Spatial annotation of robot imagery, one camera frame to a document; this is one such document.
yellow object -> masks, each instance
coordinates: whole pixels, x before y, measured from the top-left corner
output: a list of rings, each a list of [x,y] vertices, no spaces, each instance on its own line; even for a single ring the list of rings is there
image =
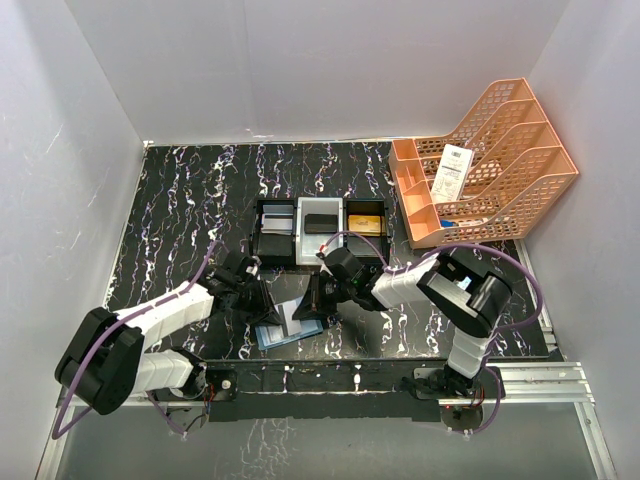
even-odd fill
[[[386,233],[384,222],[377,215],[349,215],[349,230],[372,236]]]

orange plastic organizer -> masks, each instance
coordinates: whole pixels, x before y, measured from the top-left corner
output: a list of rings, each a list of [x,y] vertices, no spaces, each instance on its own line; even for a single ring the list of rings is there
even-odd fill
[[[474,159],[461,200],[434,203],[447,143]],[[448,135],[394,140],[389,164],[413,248],[523,238],[578,175],[524,78],[492,83]]]

gray floor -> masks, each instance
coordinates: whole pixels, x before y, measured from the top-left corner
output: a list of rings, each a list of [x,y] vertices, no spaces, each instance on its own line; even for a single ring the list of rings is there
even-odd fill
[[[503,405],[470,441],[426,425],[255,420],[207,424],[183,442],[152,408],[126,407],[72,430],[57,478],[596,478],[572,404]]]

white wall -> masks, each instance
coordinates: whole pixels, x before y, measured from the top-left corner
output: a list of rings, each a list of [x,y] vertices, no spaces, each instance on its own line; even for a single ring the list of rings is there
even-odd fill
[[[622,479],[638,478],[640,3],[574,0],[530,80],[581,176],[527,241]]]
[[[0,2],[2,478],[35,475],[53,371],[102,302],[141,157],[64,2]]]
[[[565,0],[67,0],[140,136],[430,135],[526,76]]]

black marble table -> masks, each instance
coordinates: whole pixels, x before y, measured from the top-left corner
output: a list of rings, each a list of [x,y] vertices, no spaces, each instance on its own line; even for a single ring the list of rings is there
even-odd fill
[[[150,148],[111,281],[111,310],[136,305],[177,287],[198,267],[208,232],[229,248],[248,251],[256,197],[386,198],[390,206],[392,264],[412,251],[398,207],[388,157],[391,144],[324,143]],[[513,242],[491,244],[517,258]],[[533,311],[524,277],[506,262],[477,253],[513,284],[515,294],[501,322],[518,322]],[[307,275],[273,270],[263,274],[276,303],[301,296]],[[154,350],[182,345],[204,359],[327,360],[445,358],[453,325],[430,302],[389,312],[365,312],[348,302],[332,328],[267,352],[254,332],[230,315],[214,314],[165,338]],[[546,357],[538,323],[501,335],[495,356]]]

